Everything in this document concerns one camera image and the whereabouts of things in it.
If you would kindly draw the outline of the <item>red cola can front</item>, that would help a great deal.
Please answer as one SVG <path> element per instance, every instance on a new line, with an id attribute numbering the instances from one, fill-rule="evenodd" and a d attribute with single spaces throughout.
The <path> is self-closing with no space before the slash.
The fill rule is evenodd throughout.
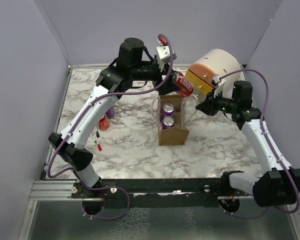
<path id="1" fill-rule="evenodd" d="M 110 127 L 108 117 L 104 115 L 98 122 L 98 128 L 101 131 L 106 131 Z"/>

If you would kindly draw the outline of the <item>purple Fanta can front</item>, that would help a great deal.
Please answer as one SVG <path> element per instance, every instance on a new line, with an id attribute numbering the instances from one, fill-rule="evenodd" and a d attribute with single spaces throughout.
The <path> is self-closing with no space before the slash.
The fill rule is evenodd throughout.
<path id="1" fill-rule="evenodd" d="M 166 103 L 161 109 L 161 120 L 165 117 L 173 117 L 175 114 L 175 107 L 171 103 Z"/>

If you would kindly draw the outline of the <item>brown canvas tote bag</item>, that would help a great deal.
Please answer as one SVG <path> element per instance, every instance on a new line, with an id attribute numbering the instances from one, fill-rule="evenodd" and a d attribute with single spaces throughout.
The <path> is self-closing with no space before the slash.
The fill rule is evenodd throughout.
<path id="1" fill-rule="evenodd" d="M 190 130 L 186 124 L 196 114 L 195 109 L 186 115 L 186 103 L 193 98 L 199 103 L 196 95 L 182 97 L 177 94 L 160 95 L 150 104 L 150 113 L 157 124 L 159 146 L 183 146 L 189 136 Z"/>

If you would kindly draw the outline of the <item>red cola can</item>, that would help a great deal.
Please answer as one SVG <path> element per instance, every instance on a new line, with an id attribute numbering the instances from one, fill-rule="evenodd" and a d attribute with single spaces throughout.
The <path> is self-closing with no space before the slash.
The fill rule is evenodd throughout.
<path id="1" fill-rule="evenodd" d="M 101 131 L 106 131 L 110 127 L 108 117 L 104 115 L 98 122 L 98 128 Z"/>
<path id="2" fill-rule="evenodd" d="M 189 97 L 194 91 L 193 84 L 180 71 L 173 73 L 172 82 L 179 87 L 176 93 L 183 98 Z"/>

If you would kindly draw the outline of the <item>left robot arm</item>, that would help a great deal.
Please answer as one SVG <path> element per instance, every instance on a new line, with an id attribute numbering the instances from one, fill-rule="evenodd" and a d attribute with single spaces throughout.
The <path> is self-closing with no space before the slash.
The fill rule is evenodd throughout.
<path id="1" fill-rule="evenodd" d="M 151 56 L 141 39 L 126 38 L 118 56 L 100 72 L 90 97 L 74 119 L 60 133 L 52 132 L 48 138 L 54 148 L 50 162 L 60 156 L 68 163 L 69 170 L 84 184 L 84 193 L 91 198 L 100 193 L 101 178 L 93 168 L 93 154 L 85 146 L 106 112 L 122 96 L 153 91 L 166 95 L 180 90 L 174 81 L 176 54 L 172 44 L 164 34 L 159 34 L 157 39 L 160 46 L 156 48 L 156 55 Z"/>

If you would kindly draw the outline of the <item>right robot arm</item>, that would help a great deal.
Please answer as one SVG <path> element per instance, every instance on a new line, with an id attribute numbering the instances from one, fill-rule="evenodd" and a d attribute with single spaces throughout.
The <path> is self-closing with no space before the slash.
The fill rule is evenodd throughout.
<path id="1" fill-rule="evenodd" d="M 221 176 L 219 189 L 230 196 L 237 190 L 252 196 L 260 207 L 295 205 L 300 208 L 300 169 L 293 168 L 283 157 L 268 132 L 262 112 L 252 106 L 253 87 L 247 81 L 235 81 L 232 97 L 223 97 L 213 89 L 196 109 L 208 116 L 218 112 L 231 114 L 231 119 L 247 137 L 262 170 L 262 177 L 242 171 L 226 171 Z"/>

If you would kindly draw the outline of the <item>purple fanta can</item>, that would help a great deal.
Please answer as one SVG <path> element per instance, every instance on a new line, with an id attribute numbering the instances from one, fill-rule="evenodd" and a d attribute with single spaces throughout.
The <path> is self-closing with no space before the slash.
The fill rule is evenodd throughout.
<path id="1" fill-rule="evenodd" d="M 161 121 L 162 129 L 171 129 L 175 126 L 175 120 L 172 116 L 165 116 Z"/>
<path id="2" fill-rule="evenodd" d="M 165 117 L 173 117 L 175 114 L 175 107 L 171 103 L 166 103 L 161 109 L 161 120 Z"/>

